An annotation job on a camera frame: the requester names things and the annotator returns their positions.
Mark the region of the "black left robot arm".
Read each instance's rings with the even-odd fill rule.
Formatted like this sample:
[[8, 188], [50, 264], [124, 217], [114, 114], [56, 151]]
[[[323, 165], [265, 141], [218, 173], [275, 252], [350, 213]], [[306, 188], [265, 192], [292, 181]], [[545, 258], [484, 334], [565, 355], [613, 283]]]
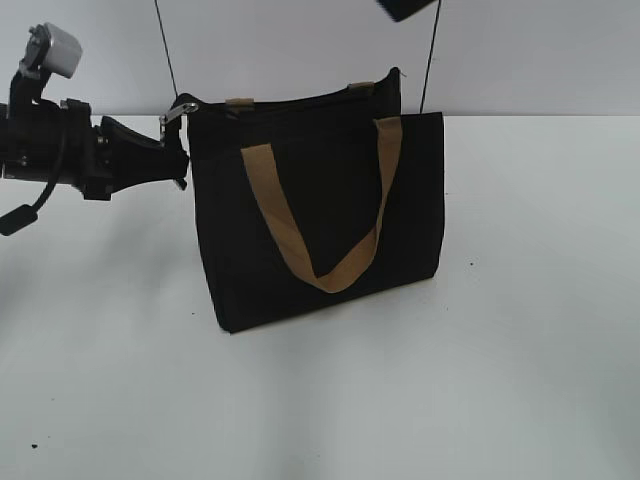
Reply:
[[188, 155], [179, 120], [156, 140], [112, 117], [91, 120], [89, 104], [42, 97], [51, 72], [17, 72], [1, 106], [1, 167], [15, 180], [67, 184], [86, 200], [109, 201], [125, 189], [171, 181], [187, 187]]

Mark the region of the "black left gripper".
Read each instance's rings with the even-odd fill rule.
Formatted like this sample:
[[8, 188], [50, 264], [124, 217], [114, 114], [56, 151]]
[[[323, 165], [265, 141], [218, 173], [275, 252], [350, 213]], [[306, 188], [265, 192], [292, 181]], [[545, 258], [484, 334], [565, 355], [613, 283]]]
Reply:
[[85, 200], [109, 201], [113, 191], [161, 181], [172, 181], [180, 190], [186, 189], [189, 157], [180, 131], [182, 117], [197, 111], [195, 101], [176, 101], [162, 114], [157, 139], [103, 116], [101, 134], [115, 158], [112, 173], [97, 153], [99, 134], [91, 122], [90, 105], [67, 99], [61, 107], [67, 137], [60, 182], [76, 188]]

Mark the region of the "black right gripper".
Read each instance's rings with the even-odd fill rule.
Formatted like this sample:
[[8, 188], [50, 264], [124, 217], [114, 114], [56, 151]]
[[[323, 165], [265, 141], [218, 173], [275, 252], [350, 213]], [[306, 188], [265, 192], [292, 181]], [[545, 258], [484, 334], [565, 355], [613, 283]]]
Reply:
[[402, 22], [421, 12], [436, 0], [377, 0], [376, 3], [394, 21]]

